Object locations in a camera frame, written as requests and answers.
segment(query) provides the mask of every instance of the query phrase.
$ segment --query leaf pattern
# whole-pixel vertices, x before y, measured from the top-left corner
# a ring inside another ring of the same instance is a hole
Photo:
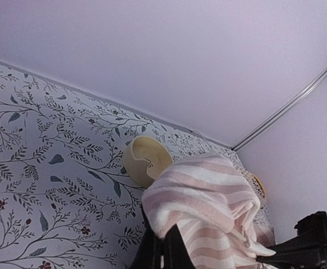
[[[14,112],[11,115],[10,119],[8,119],[8,122],[13,122],[13,121],[17,120],[19,117],[20,117],[20,114],[18,112]]]
[[[55,176],[55,175],[52,175],[51,177],[50,177],[50,181],[51,182],[62,182],[62,180],[61,179],[59,179],[57,176]]]
[[[49,229],[49,224],[47,219],[45,218],[44,214],[40,211],[40,223],[42,231],[47,231]]]
[[[141,134],[174,161],[219,152],[256,187],[229,149],[0,65],[0,268],[129,265],[145,230],[144,189],[122,151]],[[268,225],[265,212],[258,217]]]
[[[56,154],[52,157],[51,161],[49,161],[49,164],[59,164],[63,163],[64,159],[60,154]]]
[[[41,254],[44,254],[47,248],[39,248],[37,250],[35,250],[34,252],[30,253],[29,256],[30,257],[34,257],[34,256],[38,256]]]

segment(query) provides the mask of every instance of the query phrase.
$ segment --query wall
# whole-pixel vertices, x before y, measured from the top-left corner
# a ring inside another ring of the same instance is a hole
[[[327,79],[238,154],[268,192],[279,242],[295,236],[298,220],[327,211]]]
[[[233,145],[327,66],[327,1],[0,0],[0,61]]]
[[[143,188],[121,158],[137,135],[173,160],[219,152],[254,185],[232,150],[0,65],[0,269],[127,268],[144,231]],[[256,221],[267,225],[264,210]]]

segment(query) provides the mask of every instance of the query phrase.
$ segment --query striped cloth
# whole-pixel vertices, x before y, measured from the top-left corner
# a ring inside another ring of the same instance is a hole
[[[257,267],[256,256],[275,254],[258,243],[274,243],[269,228],[253,223],[258,196],[222,155],[172,164],[144,192],[142,205],[158,237],[177,224],[198,269]]]

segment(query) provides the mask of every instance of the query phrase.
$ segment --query dark leaf print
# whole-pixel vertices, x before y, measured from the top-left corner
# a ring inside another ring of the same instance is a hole
[[[57,176],[55,176],[55,175],[52,175],[51,177],[50,177],[50,181],[51,182],[62,182],[62,180],[61,179],[59,179]]]
[[[113,189],[120,198],[121,197],[121,186],[119,185],[119,183],[116,180],[113,181]]]
[[[21,146],[12,156],[11,160],[20,160],[22,157],[25,157],[27,147]]]
[[[82,161],[84,164],[90,164],[90,161],[83,154],[80,154],[78,151],[72,151],[70,153],[70,157]]]
[[[0,182],[2,181],[3,178],[7,180],[11,180],[12,172],[9,170],[7,165],[0,164]]]
[[[39,173],[35,165],[27,165],[24,167],[25,178],[33,178],[34,180],[39,180]]]
[[[30,257],[38,256],[38,255],[44,254],[45,251],[46,251],[46,248],[39,248],[39,249],[35,250],[34,252],[30,253],[29,256]]]
[[[40,223],[41,223],[41,230],[42,231],[47,231],[49,229],[49,223],[47,222],[47,219],[45,216],[42,214],[40,211]]]
[[[14,103],[14,104],[18,104],[18,102],[15,100],[15,98],[11,95],[10,100]]]
[[[121,174],[122,174],[122,175],[127,174],[127,171],[126,171],[125,167],[122,167],[122,168],[121,168]]]
[[[66,95],[63,94],[63,95],[61,95],[60,97],[57,97],[57,99],[64,100],[64,99],[66,99]]]
[[[33,158],[36,158],[38,163],[40,163],[41,161],[43,161],[46,158],[44,154],[48,151],[49,148],[50,148],[50,146],[48,146],[48,145],[38,147],[33,152]]]
[[[120,134],[120,132],[119,132],[118,127],[116,127],[116,128],[114,129],[114,131],[116,132],[116,134],[118,135],[118,137],[121,138],[121,134]]]
[[[88,142],[88,141],[90,141],[90,139],[87,138],[87,137],[77,136],[77,137],[75,137],[75,138],[72,138],[72,139],[70,140],[70,143],[74,143],[74,144],[76,144],[76,145],[80,145],[80,144],[82,144],[82,143],[84,143],[84,142]]]
[[[87,171],[90,175],[93,175],[96,179],[102,180],[104,183],[106,183],[99,175],[97,175],[93,171]]]
[[[51,161],[49,161],[49,164],[59,164],[63,163],[64,159],[60,154],[56,154],[52,157]]]
[[[17,120],[19,117],[20,117],[20,114],[18,112],[14,112],[11,115],[10,119],[8,119],[8,122],[13,122],[13,121]]]
[[[129,245],[138,245],[141,240],[141,231],[137,225],[134,229],[125,227],[123,235],[115,234],[118,237],[118,244],[124,251],[127,251]]]
[[[41,132],[46,132],[50,128],[50,126],[53,125],[53,122],[46,122],[45,124],[43,124],[40,119],[37,119],[36,122],[38,124],[39,131]]]

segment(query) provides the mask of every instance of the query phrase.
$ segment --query red flower pattern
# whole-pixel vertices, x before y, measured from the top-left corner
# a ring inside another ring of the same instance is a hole
[[[51,269],[51,263],[43,261],[42,265],[39,266],[39,269]]]
[[[4,210],[5,209],[5,206],[6,205],[6,202],[5,202],[5,199],[4,200],[0,200],[0,209],[1,210]]]
[[[91,232],[91,230],[90,230],[89,228],[87,228],[86,226],[84,226],[84,227],[81,229],[81,232],[82,232],[83,234],[88,235],[89,232]]]

